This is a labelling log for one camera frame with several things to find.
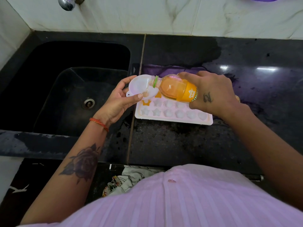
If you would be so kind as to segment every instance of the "sink drain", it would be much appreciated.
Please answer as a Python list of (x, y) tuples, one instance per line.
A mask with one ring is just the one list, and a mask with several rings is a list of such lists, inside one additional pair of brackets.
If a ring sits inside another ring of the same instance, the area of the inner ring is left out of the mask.
[(90, 109), (95, 105), (95, 101), (93, 99), (87, 99), (84, 101), (83, 104), (84, 104), (83, 106), (85, 109)]

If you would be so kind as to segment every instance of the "left forearm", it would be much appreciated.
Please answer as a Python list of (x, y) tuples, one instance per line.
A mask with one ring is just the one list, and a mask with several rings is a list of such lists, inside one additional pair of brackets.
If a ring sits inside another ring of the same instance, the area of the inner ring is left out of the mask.
[(102, 126), (89, 122), (21, 224), (60, 222), (84, 205), (106, 134)]

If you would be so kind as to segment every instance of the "red thread bracelet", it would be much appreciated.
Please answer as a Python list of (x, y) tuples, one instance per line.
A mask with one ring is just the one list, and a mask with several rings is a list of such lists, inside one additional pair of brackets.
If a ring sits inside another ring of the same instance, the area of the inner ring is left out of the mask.
[(89, 121), (94, 121), (94, 122), (96, 122), (97, 124), (103, 126), (104, 129), (108, 132), (108, 128), (107, 128), (103, 123), (101, 123), (101, 121), (100, 121), (99, 119), (90, 118)]

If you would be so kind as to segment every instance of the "hand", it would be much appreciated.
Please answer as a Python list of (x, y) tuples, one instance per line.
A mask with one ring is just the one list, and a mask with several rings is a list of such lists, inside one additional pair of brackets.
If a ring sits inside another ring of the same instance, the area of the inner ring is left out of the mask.
[(121, 80), (105, 104), (96, 112), (94, 118), (100, 119), (101, 122), (109, 127), (118, 121), (127, 108), (139, 102), (143, 97), (142, 94), (126, 97), (125, 94), (128, 91), (128, 87), (123, 89), (135, 77), (136, 75)]
[(232, 82), (224, 75), (207, 71), (199, 71), (196, 75), (181, 72), (178, 75), (197, 87), (198, 95), (189, 103), (190, 109), (199, 109), (224, 119), (240, 104), (235, 97)]

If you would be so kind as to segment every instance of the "tattoo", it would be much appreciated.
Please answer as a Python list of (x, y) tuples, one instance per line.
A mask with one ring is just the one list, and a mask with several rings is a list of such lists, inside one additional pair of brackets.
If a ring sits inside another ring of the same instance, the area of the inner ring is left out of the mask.
[(82, 149), (76, 156), (70, 157), (71, 161), (64, 167), (64, 170), (59, 174), (75, 175), (78, 177), (77, 184), (82, 178), (87, 182), (93, 177), (94, 170), (98, 164), (99, 153), (101, 147), (96, 144)]
[(210, 92), (208, 93), (208, 94), (203, 94), (203, 101), (206, 103), (207, 101), (208, 102), (212, 102), (213, 100), (211, 99), (211, 97), (210, 97)]

